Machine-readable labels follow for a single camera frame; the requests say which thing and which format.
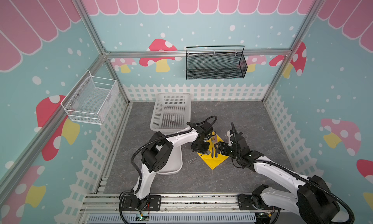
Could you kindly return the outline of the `silver fork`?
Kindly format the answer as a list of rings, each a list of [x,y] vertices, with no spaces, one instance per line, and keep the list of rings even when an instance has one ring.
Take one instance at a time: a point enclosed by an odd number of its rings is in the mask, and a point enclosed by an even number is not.
[[[212,145],[213,145],[214,150],[216,151],[216,150],[217,150],[217,146],[216,146],[216,144],[218,143],[217,135],[214,135],[214,136],[211,138],[211,142],[212,142]]]

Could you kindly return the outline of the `yellow paper napkin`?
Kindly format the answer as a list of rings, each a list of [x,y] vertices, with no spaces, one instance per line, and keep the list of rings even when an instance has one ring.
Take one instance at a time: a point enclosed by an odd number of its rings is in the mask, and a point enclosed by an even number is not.
[[[217,135],[217,138],[218,138],[218,142],[222,142],[222,139],[218,135]],[[210,143],[209,152],[208,154],[204,154],[204,156],[202,156],[201,159],[213,170],[216,167],[218,167],[221,163],[223,163],[225,160],[227,160],[228,156],[224,156],[220,154],[218,158],[212,158],[211,148],[213,145],[212,145],[211,139],[208,140],[208,142]]]

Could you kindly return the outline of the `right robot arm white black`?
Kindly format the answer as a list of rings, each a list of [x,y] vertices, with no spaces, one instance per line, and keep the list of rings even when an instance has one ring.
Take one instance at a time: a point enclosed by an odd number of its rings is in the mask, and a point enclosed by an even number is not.
[[[283,192],[267,185],[259,186],[252,192],[255,208],[273,206],[299,215],[307,224],[332,224],[343,207],[348,214],[345,223],[355,222],[352,209],[330,191],[321,177],[296,173],[251,150],[242,134],[234,125],[231,127],[227,133],[229,142],[214,145],[218,152],[230,157],[236,167],[264,175],[286,189]]]

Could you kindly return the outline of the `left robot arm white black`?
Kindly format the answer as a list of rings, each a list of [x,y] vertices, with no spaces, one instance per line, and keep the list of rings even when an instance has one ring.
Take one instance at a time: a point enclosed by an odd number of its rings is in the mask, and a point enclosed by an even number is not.
[[[151,139],[131,156],[131,165],[138,172],[136,185],[129,192],[119,195],[119,207],[125,200],[133,201],[136,209],[146,206],[146,199],[150,195],[150,188],[155,178],[167,164],[169,159],[175,159],[172,152],[186,143],[191,143],[192,152],[206,154],[209,151],[209,139],[213,137],[213,124],[217,120],[213,115],[199,123],[187,123],[187,128],[172,134],[156,132]]]

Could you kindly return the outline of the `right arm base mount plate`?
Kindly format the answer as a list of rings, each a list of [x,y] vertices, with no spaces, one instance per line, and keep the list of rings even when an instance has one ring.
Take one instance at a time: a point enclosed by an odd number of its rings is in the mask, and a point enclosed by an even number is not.
[[[278,210],[277,207],[266,205],[259,195],[241,193],[237,198],[240,210]]]

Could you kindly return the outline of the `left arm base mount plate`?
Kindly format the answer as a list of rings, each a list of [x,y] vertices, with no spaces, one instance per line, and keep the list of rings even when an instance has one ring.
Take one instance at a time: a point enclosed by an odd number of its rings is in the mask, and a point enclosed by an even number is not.
[[[133,194],[125,194],[119,199],[121,211],[160,211],[161,195],[149,195],[139,199]]]

